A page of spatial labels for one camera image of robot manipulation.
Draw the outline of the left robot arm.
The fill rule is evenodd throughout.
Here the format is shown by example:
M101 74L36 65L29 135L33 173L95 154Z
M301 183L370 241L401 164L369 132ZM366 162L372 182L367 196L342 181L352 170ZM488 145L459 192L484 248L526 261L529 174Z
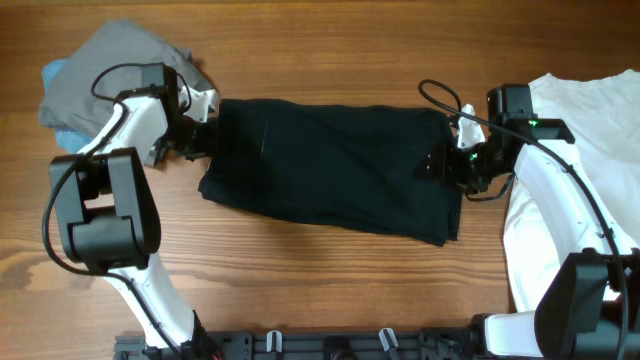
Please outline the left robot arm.
M215 90L190 88L164 63L138 64L139 86L108 97L113 115L78 153L54 158L42 216L48 256L64 270L102 278L143 328L121 336L117 359L219 359L196 312L173 286L158 254L160 217L143 169L154 149L190 161L215 147L208 115Z

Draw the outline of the black shorts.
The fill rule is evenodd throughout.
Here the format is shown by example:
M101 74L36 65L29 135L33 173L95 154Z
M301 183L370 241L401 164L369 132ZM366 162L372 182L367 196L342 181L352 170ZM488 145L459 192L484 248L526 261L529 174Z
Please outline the black shorts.
M412 237L458 237L462 196L427 175L451 139L430 108L225 99L202 197L281 220Z

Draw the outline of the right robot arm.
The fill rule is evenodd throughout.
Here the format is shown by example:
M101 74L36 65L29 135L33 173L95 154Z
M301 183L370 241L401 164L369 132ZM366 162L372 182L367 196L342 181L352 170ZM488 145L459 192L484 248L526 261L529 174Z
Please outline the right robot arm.
M562 120L535 114L526 85L494 88L487 103L488 139L469 149L436 145L426 173L472 201L512 174L532 195L562 264L535 310L474 316L467 355L638 358L639 249L592 187L573 134Z

